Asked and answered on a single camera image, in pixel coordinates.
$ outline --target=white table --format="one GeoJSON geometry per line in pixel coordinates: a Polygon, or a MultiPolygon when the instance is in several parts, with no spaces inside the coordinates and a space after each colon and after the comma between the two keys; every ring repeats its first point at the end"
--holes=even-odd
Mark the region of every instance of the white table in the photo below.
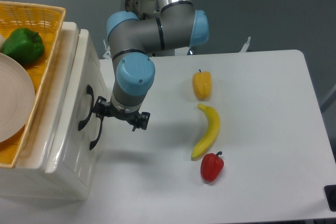
{"type": "MultiPolygon", "coordinates": [[[[298,51],[153,59],[155,82],[141,111],[148,129],[105,119],[86,201],[0,198],[1,223],[232,223],[336,217],[323,187],[336,166],[304,56],[298,51]],[[213,77],[204,102],[221,131],[214,183],[191,151],[206,130],[191,78],[213,77]]],[[[112,64],[101,60],[110,91],[112,64]]]]}

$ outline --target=yellow basket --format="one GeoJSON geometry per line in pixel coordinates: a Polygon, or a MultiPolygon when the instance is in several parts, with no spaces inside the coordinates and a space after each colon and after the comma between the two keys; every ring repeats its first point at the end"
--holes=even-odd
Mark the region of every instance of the yellow basket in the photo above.
{"type": "Polygon", "coordinates": [[[34,64],[24,66],[35,88],[33,109],[26,125],[14,136],[0,143],[0,167],[13,168],[23,149],[36,112],[42,90],[54,62],[54,48],[65,17],[65,9],[38,4],[0,1],[0,34],[8,38],[13,30],[27,27],[37,31],[45,52],[34,64]]]}

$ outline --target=gray wall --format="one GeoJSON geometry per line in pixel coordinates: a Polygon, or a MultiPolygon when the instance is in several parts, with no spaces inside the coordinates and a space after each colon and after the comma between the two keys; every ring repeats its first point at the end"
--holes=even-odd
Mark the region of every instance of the gray wall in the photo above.
{"type": "MultiPolygon", "coordinates": [[[[62,6],[66,21],[88,29],[99,56],[104,54],[106,20],[124,0],[6,0],[62,6]]],[[[248,36],[250,49],[301,50],[320,100],[336,83],[336,0],[193,0],[206,11],[210,39],[198,54],[238,52],[248,36]]],[[[326,113],[331,138],[336,113],[326,113]]]]}

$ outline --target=white cabinet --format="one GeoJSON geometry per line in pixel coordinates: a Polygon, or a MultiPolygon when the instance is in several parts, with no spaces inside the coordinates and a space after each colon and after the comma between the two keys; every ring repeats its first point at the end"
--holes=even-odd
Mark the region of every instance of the white cabinet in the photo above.
{"type": "Polygon", "coordinates": [[[92,114],[78,130],[94,99],[106,97],[100,63],[87,30],[65,22],[57,45],[57,61],[31,133],[17,166],[0,169],[0,195],[85,199],[99,145],[89,150],[100,120],[92,114]]]}

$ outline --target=red bell pepper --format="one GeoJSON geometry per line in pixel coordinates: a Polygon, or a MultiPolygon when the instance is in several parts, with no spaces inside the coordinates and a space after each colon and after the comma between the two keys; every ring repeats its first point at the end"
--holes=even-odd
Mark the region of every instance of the red bell pepper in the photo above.
{"type": "Polygon", "coordinates": [[[219,157],[222,152],[206,154],[201,163],[201,175],[209,182],[214,181],[224,167],[224,161],[219,157]]]}

